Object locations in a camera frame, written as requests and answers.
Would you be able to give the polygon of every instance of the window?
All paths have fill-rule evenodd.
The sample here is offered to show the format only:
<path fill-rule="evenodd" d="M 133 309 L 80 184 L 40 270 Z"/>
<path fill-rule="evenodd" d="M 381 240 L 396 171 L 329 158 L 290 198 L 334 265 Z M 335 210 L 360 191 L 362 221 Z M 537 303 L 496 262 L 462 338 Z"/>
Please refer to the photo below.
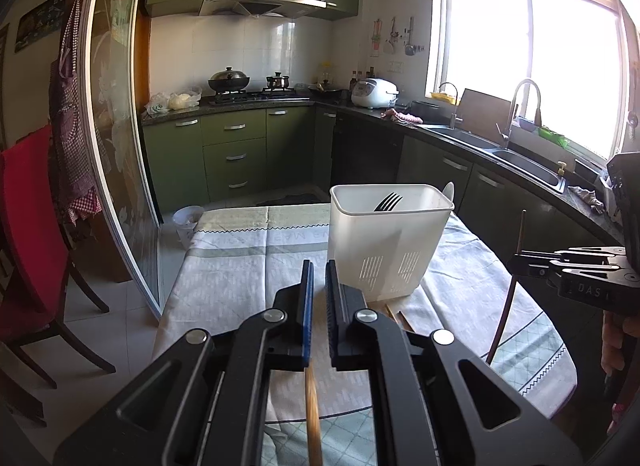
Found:
<path fill-rule="evenodd" d="M 609 158 L 622 83 L 616 14 L 585 0 L 447 0 L 447 15 L 442 81 L 511 100 L 532 78 L 543 124 Z M 519 115 L 533 121 L 528 86 Z"/>

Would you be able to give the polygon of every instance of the double basin sink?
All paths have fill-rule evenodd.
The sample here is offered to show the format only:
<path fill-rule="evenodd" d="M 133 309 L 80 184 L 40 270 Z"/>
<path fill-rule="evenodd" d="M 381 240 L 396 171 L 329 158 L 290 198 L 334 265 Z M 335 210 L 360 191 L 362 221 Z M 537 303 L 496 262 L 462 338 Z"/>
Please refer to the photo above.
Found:
<path fill-rule="evenodd" d="M 456 141 L 459 141 L 462 144 L 466 144 L 467 146 L 481 149 L 491 157 L 500 159 L 500 161 L 506 163 L 507 165 L 517 168 L 523 173 L 526 173 L 526 175 L 551 188 L 553 191 L 556 191 L 558 193 L 562 193 L 564 191 L 564 178 L 559 177 L 555 173 L 546 169 L 544 166 L 541 166 L 540 164 L 537 164 L 532 160 L 523 157 L 519 153 L 500 148 L 499 146 L 497 146 L 497 144 L 487 141 L 487 139 L 482 139 L 481 137 L 473 135 L 472 133 L 466 132 L 464 130 L 451 129 L 441 125 L 420 126 L 422 128 L 433 131 L 434 133 L 443 135 L 444 137 L 455 139 Z"/>

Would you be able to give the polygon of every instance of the chair seat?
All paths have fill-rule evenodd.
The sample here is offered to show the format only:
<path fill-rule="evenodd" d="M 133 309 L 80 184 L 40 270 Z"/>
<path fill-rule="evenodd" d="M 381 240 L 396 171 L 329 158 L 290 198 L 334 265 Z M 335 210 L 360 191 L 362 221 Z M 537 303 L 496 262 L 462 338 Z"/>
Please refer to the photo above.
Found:
<path fill-rule="evenodd" d="M 38 312 L 30 303 L 20 273 L 14 271 L 0 303 L 0 341 L 10 343 L 21 336 L 44 329 L 56 313 Z"/>

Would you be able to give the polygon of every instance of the rice cooker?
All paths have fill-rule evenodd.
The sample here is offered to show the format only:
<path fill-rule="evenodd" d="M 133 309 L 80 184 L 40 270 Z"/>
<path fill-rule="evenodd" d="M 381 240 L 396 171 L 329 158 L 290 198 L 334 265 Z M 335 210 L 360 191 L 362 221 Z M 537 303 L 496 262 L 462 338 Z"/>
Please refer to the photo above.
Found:
<path fill-rule="evenodd" d="M 388 108 L 398 99 L 398 88 L 390 81 L 370 78 L 353 87 L 351 102 L 365 108 Z"/>

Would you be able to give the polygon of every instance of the silver bolt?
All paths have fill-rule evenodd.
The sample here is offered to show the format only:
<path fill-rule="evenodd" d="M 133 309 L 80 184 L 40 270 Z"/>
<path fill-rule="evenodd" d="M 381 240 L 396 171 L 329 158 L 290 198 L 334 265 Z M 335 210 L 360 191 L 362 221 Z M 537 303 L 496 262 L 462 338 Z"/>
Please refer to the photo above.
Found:
<path fill-rule="evenodd" d="M 360 309 L 356 312 L 356 319 L 364 323 L 371 323 L 378 319 L 378 313 L 371 309 Z"/>
<path fill-rule="evenodd" d="M 207 333 L 202 329 L 193 329 L 187 332 L 185 339 L 187 340 L 187 343 L 190 343 L 191 345 L 200 345 L 207 341 Z"/>
<path fill-rule="evenodd" d="M 446 329 L 440 329 L 433 333 L 433 340 L 440 345 L 450 345 L 456 339 L 453 337 L 453 334 Z"/>
<path fill-rule="evenodd" d="M 262 317 L 269 323 L 277 323 L 284 320 L 284 312 L 280 309 L 268 309 L 262 313 Z"/>

